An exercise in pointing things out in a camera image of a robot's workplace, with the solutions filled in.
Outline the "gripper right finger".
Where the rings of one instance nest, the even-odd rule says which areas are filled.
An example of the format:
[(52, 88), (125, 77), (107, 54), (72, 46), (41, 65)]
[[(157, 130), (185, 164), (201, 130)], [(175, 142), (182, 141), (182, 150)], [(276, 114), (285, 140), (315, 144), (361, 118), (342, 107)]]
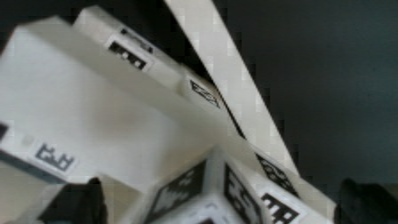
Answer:
[(398, 183), (343, 180), (335, 224), (398, 224)]

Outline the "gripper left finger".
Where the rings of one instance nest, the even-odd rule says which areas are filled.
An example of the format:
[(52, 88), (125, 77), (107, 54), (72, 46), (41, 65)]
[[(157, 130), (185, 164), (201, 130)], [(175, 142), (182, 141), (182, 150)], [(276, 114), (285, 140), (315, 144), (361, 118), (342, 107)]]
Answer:
[(66, 184), (38, 217), (45, 224), (109, 224), (102, 181)]

